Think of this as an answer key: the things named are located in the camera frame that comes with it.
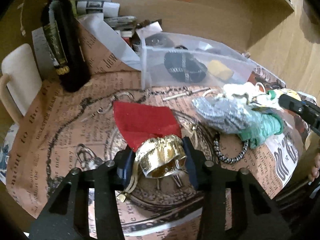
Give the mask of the person's hand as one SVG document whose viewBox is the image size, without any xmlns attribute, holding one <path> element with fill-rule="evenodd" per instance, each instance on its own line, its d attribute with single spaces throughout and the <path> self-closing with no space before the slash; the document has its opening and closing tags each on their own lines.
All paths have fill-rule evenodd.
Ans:
<svg viewBox="0 0 320 240">
<path fill-rule="evenodd" d="M 308 173 L 308 179 L 310 182 L 313 182 L 316 178 L 319 177 L 319 168 L 320 168 L 320 154 L 317 153 L 317 155 L 314 158 L 314 163 Z"/>
</svg>

